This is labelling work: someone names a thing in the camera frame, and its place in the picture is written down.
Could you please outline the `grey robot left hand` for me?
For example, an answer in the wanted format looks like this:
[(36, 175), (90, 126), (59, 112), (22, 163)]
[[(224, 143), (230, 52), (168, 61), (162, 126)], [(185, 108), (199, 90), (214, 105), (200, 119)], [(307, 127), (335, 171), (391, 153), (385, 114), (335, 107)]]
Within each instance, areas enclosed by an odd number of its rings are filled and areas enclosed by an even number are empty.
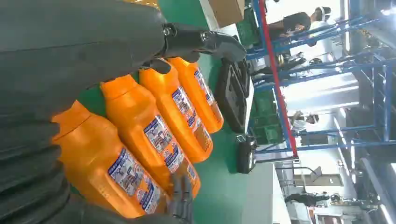
[(169, 23), (154, 7), (124, 0), (3, 0), (0, 3), (0, 221), (3, 224), (191, 224), (192, 197), (176, 179), (165, 211), (125, 218), (70, 193), (52, 143), (80, 92), (162, 57), (201, 53), (240, 61), (232, 36)]

